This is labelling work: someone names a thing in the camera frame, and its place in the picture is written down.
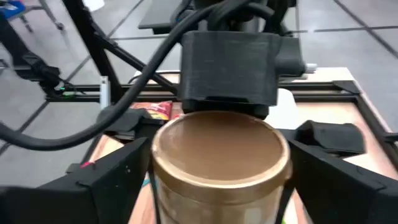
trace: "gold lid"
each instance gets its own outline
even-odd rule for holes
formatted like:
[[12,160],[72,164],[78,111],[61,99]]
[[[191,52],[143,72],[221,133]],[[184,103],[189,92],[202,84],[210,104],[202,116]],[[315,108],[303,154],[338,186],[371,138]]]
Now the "gold lid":
[[202,202],[252,201],[283,185],[291,173],[283,135],[240,113],[183,115],[158,131],[152,152],[161,181]]

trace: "metal frame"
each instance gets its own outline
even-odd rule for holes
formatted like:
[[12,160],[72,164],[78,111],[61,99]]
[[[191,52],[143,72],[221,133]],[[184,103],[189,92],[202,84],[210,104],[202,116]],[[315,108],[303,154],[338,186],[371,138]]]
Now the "metal frame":
[[[87,10],[81,0],[63,0],[63,3],[79,30],[100,75],[108,77],[111,85],[110,94],[112,103],[117,102],[123,96],[124,92],[128,90],[130,85],[120,84],[111,62],[106,56],[105,49],[139,71],[144,69],[145,64],[120,48],[117,43],[109,40],[97,24],[95,24],[89,10]],[[177,86],[175,84],[158,73],[154,74],[152,79],[158,84],[147,85],[143,89],[143,92],[137,97],[136,102],[178,101],[176,97]],[[100,102],[99,85],[76,85],[74,88],[68,87],[66,91],[84,91],[86,93],[98,92],[98,94],[76,95],[74,98],[54,98],[47,96],[46,100],[49,102]],[[366,103],[366,100],[363,98],[354,81],[280,83],[279,88],[290,90],[297,103],[353,103],[367,122],[373,135],[376,137],[378,143],[381,145],[396,170],[398,170],[398,147],[394,143],[394,141],[398,140],[398,133],[386,132],[372,109]],[[98,136],[89,148],[84,158],[85,161],[95,149],[95,143],[99,141],[100,137],[101,136]]]
[[[123,91],[127,91],[130,85],[121,85]],[[398,138],[397,133],[388,133],[380,123],[373,110],[366,103],[362,93],[359,91],[354,81],[334,81],[334,82],[298,82],[298,83],[280,83],[279,88],[284,88],[293,93],[297,103],[352,103],[361,113],[367,122],[370,130],[377,139],[378,143],[387,154],[388,158],[398,170],[398,147],[395,140]],[[99,85],[77,85],[77,91],[85,91],[86,93],[99,92]],[[99,102],[99,95],[77,95],[75,98],[62,99],[47,97],[49,102]],[[138,96],[136,102],[160,102],[173,101],[178,102],[175,95],[168,92],[167,88],[158,84],[148,84],[143,92]],[[90,146],[83,161],[87,161],[101,136],[97,136],[93,144]]]

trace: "metal rod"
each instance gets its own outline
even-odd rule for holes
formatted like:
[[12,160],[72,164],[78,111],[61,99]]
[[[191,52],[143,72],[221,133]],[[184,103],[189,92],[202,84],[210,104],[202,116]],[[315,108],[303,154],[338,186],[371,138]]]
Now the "metal rod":
[[386,141],[398,141],[398,133],[386,133],[384,137],[386,138]]
[[[127,91],[131,85],[123,84],[123,91]],[[75,85],[77,91],[99,91],[99,85]],[[317,82],[308,82],[308,83],[280,83],[279,88],[284,88],[290,91],[339,91],[340,87],[336,86],[332,82],[327,83],[317,83]],[[71,86],[66,87],[67,91],[73,91]],[[147,84],[146,87],[142,91],[169,91],[165,87],[158,84]]]
[[386,130],[381,125],[380,121],[377,119],[373,110],[365,102],[361,95],[356,96],[355,105],[358,111],[361,113],[362,117],[365,119],[366,124],[371,129],[374,137],[377,139],[378,143],[383,148],[387,157],[394,165],[395,169],[398,170],[398,149],[394,142],[386,141]]
[[[97,36],[97,38],[102,43],[105,49],[107,49],[112,54],[119,57],[121,60],[125,61],[126,63],[137,69],[138,71],[140,72],[143,71],[145,67],[144,62],[141,62],[138,58],[134,57],[129,52],[119,47],[117,43],[115,42],[112,43],[109,40],[102,38],[101,36]],[[154,76],[152,77],[152,80],[157,82],[159,85],[163,86],[164,88],[166,88],[167,91],[170,91],[173,94],[177,94],[177,89],[175,86],[173,86],[173,83],[168,81],[163,76],[155,73]]]
[[[75,102],[75,103],[99,103],[100,96],[99,95],[77,95],[73,98],[53,98],[46,97],[49,102]],[[134,102],[161,102],[161,101],[173,101],[177,102],[177,97],[173,95],[140,95],[134,100]]]
[[325,93],[325,94],[293,94],[296,103],[352,103],[355,96],[346,93]]
[[124,92],[116,76],[109,58],[106,56],[101,42],[98,41],[96,34],[98,30],[95,29],[95,24],[90,12],[84,6],[81,0],[63,0],[70,17],[75,23],[81,38],[83,39],[91,58],[93,59],[101,76],[108,77],[111,85],[111,101],[116,103],[122,98]]

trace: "black plastic housing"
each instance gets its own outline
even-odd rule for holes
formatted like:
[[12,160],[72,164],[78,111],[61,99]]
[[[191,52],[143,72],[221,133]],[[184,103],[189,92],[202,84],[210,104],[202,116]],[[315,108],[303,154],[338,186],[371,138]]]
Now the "black plastic housing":
[[365,153],[361,130],[354,124],[329,124],[306,121],[297,128],[295,140],[339,157]]
[[289,141],[292,182],[313,223],[398,223],[398,182]]
[[279,74],[304,71],[299,42],[291,37],[191,31],[181,43],[178,97],[184,113],[228,110],[264,119],[277,103]]

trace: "white object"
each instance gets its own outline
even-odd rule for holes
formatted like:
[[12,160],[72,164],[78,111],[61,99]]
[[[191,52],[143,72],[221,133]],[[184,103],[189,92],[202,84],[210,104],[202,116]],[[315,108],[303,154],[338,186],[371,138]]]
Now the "white object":
[[101,110],[111,104],[111,86],[107,77],[101,77],[99,84],[99,106]]
[[83,0],[83,2],[90,12],[94,12],[105,5],[104,0]]
[[300,126],[298,113],[292,92],[278,89],[277,105],[269,107],[269,115],[264,121],[274,128],[296,129]]

